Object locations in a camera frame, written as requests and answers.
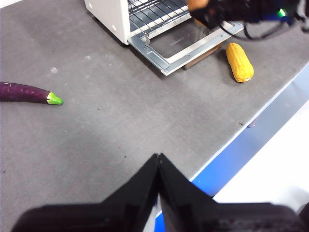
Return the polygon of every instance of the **white toaster oven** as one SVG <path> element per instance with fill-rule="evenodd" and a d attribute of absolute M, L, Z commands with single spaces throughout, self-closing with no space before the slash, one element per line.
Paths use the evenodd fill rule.
<path fill-rule="evenodd" d="M 191 18 L 186 0 L 85 0 L 86 8 L 121 42 L 135 47 L 163 74 L 194 60 L 230 37 Z M 235 34 L 243 25 L 225 22 Z"/>

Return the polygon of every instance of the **white floor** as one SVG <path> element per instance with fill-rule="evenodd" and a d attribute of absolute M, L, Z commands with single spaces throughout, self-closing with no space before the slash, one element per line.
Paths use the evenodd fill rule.
<path fill-rule="evenodd" d="M 271 202 L 299 212 L 309 202 L 309 101 L 219 191 L 221 203 Z"/>
<path fill-rule="evenodd" d="M 11 5 L 11 4 L 18 2 L 18 1 L 21 1 L 21 0 L 1 0 L 0 1 L 0 8 Z"/>

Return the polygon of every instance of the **gray felt mat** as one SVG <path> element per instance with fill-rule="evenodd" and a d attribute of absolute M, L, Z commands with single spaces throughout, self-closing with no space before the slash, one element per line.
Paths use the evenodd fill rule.
<path fill-rule="evenodd" d="M 248 83 L 234 81 L 224 50 L 165 77 L 83 0 L 3 8 L 1 80 L 65 103 L 1 103 L 1 231 L 31 207 L 103 200 L 155 152 L 191 177 L 309 60 L 299 27 L 240 44 L 255 68 Z"/>

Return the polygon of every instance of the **purple eggplant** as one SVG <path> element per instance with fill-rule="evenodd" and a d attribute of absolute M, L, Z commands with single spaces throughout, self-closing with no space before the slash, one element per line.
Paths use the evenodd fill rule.
<path fill-rule="evenodd" d="M 0 102 L 33 102 L 62 105 L 63 100 L 55 93 L 41 88 L 17 83 L 0 82 Z"/>

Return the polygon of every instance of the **oven rack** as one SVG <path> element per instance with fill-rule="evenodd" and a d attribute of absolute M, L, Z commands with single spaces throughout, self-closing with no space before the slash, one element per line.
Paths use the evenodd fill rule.
<path fill-rule="evenodd" d="M 185 0 L 128 0 L 131 31 L 149 34 L 188 16 Z"/>

